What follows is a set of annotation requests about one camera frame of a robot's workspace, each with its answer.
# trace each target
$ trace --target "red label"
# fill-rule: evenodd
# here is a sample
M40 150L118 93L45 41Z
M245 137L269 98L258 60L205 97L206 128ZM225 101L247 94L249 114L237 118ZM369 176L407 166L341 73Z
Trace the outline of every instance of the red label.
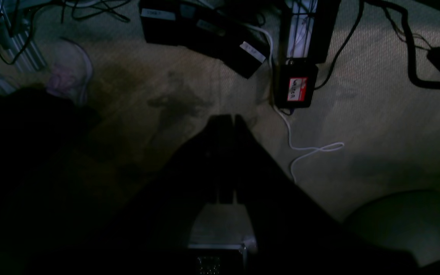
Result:
M304 101L307 93L308 77L290 78L288 101Z

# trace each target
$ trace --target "floor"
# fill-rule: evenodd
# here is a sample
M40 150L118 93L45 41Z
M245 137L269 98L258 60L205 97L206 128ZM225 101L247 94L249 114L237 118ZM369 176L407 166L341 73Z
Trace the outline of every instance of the floor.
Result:
M105 223L211 115L241 114L287 175L299 155L288 147L286 127L269 106L267 64L246 80L221 61L186 48L147 44L137 3L119 9L130 23L108 15L77 22L67 11L61 24L58 7L37 14L35 41L44 56L59 37L89 53L95 68L89 106L102 120L65 158L55 160L47 181L28 183L2 214L2 273L16 274L30 255L72 244ZM440 12L416 2L402 5L410 11L412 30L440 46ZM357 11L358 1L342 1L328 61ZM279 21L274 15L267 19L277 41ZM295 146L346 143L343 150L313 155L295 167L296 184L339 221L384 195L440 190L440 91L413 86L406 60L406 46L384 13L366 5L328 84L310 108L289 118ZM329 65L319 66L319 81ZM440 80L425 52L417 52L417 67L420 78ZM48 77L19 73L1 61L0 71L22 85Z

